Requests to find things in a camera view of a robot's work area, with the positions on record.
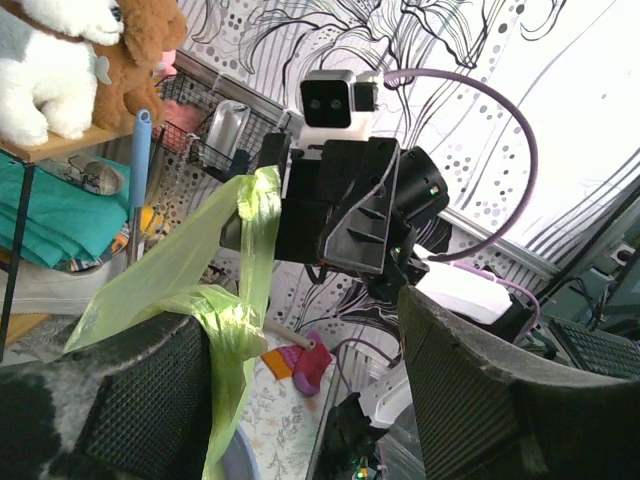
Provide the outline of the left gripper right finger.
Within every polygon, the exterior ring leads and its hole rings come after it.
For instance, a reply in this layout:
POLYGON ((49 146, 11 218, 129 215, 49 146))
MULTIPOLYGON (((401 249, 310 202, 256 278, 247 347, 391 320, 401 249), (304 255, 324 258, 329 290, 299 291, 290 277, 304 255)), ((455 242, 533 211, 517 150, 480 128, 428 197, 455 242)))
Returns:
POLYGON ((402 288, 398 320, 430 479, 635 479, 639 384, 529 353, 402 288))

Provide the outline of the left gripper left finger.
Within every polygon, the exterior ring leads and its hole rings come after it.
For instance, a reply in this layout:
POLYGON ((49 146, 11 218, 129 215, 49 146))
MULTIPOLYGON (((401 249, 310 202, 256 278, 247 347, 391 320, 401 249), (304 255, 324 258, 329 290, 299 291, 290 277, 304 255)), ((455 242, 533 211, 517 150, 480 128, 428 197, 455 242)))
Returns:
POLYGON ((4 479, 198 479, 211 426, 209 340, 192 317, 1 370, 4 479))

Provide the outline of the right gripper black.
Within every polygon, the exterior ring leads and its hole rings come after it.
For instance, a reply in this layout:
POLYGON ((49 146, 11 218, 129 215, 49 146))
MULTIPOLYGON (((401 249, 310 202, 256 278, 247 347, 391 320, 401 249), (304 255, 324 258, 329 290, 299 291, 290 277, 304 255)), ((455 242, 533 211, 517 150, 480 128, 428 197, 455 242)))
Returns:
MULTIPOLYGON (((449 203, 448 186, 421 148, 392 138, 328 140, 290 154, 291 134, 263 137, 257 167, 276 166, 283 179, 277 236, 282 261, 380 275, 387 254, 449 203)), ((220 246, 239 250, 235 211, 220 246)))

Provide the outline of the blue trash bin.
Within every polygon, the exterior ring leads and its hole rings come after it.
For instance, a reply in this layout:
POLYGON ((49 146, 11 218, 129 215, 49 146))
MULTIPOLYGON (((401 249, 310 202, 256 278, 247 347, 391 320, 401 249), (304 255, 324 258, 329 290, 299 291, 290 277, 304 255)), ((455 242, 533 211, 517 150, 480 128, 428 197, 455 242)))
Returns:
POLYGON ((225 480, 261 479, 253 447, 241 426, 235 429, 221 462, 225 480))

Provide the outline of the green trash bag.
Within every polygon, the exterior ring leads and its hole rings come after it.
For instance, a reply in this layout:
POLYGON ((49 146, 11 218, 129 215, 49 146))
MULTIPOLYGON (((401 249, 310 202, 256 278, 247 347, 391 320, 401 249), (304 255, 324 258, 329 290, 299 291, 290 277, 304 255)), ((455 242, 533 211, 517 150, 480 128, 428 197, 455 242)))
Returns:
POLYGON ((238 426, 264 317, 281 213, 276 167, 239 175, 89 303, 64 347, 75 352, 163 313, 193 316, 210 342, 212 425, 199 479, 211 479, 238 426))

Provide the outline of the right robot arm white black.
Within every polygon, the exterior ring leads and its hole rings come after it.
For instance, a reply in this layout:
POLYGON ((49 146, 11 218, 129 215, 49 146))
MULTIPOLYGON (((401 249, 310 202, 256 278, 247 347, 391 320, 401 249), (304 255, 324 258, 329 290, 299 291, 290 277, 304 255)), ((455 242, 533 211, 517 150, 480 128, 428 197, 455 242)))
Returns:
MULTIPOLYGON (((499 279, 414 251, 417 228, 449 199, 422 149, 404 151, 388 138, 330 140, 306 150, 292 150, 290 142, 287 134, 270 133, 258 156, 260 165, 294 181, 282 203, 278 259, 309 266, 317 282, 331 270, 359 276, 384 302, 413 285, 441 307, 512 337, 512 299, 499 279)), ((404 359, 383 380, 348 395, 330 410, 315 477, 355 478, 407 408, 416 414, 429 478, 513 477, 520 451, 508 404, 482 413, 478 401, 459 394, 429 397, 429 386, 404 359)))

